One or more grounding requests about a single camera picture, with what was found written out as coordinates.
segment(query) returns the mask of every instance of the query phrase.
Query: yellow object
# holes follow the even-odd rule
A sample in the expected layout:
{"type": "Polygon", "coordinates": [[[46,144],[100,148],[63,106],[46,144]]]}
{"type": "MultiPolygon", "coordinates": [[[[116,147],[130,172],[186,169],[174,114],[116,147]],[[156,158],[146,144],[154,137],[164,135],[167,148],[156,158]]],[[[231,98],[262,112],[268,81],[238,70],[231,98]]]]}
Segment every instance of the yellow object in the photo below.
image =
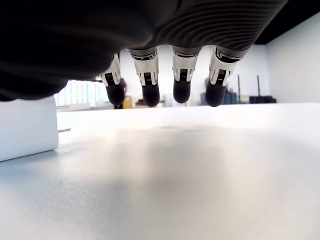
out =
{"type": "Polygon", "coordinates": [[[132,97],[127,96],[123,101],[123,109],[131,109],[132,108],[132,97]]]}

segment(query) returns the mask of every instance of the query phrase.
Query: white wall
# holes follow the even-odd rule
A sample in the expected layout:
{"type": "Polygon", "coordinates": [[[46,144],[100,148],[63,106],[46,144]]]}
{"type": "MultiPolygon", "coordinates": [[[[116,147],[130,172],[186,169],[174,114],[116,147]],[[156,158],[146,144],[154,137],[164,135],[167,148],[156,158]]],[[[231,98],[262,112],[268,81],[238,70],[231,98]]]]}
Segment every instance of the white wall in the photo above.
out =
{"type": "MultiPolygon", "coordinates": [[[[205,79],[209,75],[209,63],[213,47],[202,48],[196,63],[195,71],[191,81],[192,102],[200,102],[200,94],[206,91],[205,79]]],[[[163,45],[159,48],[159,91],[160,94],[171,94],[173,92],[174,74],[172,70],[173,57],[171,47],[163,45]]],[[[134,98],[142,94],[139,78],[136,74],[134,61],[130,54],[123,50],[120,53],[121,76],[125,79],[127,93],[134,98]]],[[[264,45],[253,45],[243,60],[237,65],[233,75],[229,79],[229,88],[238,91],[238,78],[242,95],[258,95],[257,75],[260,79],[262,95],[269,94],[268,71],[266,61],[266,48],[264,45]]]]}
{"type": "Polygon", "coordinates": [[[278,103],[320,102],[320,13],[266,49],[270,93],[278,103]]]}

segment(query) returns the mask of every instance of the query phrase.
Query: black ceiling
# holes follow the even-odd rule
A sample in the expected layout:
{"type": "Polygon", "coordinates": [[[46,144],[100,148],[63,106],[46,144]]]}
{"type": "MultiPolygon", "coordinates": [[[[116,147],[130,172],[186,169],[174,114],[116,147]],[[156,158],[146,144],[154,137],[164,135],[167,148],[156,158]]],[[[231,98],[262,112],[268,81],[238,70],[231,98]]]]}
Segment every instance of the black ceiling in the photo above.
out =
{"type": "Polygon", "coordinates": [[[318,12],[320,4],[317,0],[289,0],[261,33],[255,44],[267,44],[318,12]]]}

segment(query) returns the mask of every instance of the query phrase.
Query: robotic hand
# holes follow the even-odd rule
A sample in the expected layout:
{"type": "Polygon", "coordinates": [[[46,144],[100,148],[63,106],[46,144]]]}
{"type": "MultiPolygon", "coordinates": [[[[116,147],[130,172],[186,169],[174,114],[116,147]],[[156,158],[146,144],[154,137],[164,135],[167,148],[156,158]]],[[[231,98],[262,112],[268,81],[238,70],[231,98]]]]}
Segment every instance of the robotic hand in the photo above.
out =
{"type": "Polygon", "coordinates": [[[172,46],[173,96],[185,103],[203,46],[214,45],[206,101],[219,106],[237,63],[287,0],[72,0],[0,9],[0,101],[41,99],[68,80],[102,78],[109,100],[125,98],[118,55],[127,49],[143,99],[160,99],[158,46],[172,46]]]}

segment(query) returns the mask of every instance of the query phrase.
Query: black fingertip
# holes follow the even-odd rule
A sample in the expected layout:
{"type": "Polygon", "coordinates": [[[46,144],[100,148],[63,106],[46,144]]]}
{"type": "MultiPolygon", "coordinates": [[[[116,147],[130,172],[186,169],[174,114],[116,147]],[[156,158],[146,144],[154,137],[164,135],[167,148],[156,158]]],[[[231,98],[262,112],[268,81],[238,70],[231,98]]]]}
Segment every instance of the black fingertip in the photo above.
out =
{"type": "Polygon", "coordinates": [[[148,107],[155,107],[160,101],[159,85],[142,86],[143,101],[148,107]]]}
{"type": "Polygon", "coordinates": [[[115,106],[118,106],[124,102],[125,90],[120,84],[106,86],[105,88],[106,88],[106,93],[108,94],[110,103],[112,103],[115,106]]]}
{"type": "Polygon", "coordinates": [[[205,100],[211,107],[218,107],[224,100],[226,87],[222,85],[212,85],[210,81],[206,86],[205,100]]]}
{"type": "Polygon", "coordinates": [[[191,91],[190,81],[176,81],[173,83],[173,97],[177,103],[184,104],[188,101],[191,91]]]}
{"type": "Polygon", "coordinates": [[[12,97],[8,97],[0,94],[0,102],[11,102],[14,100],[16,100],[16,98],[12,98],[12,97]]]}

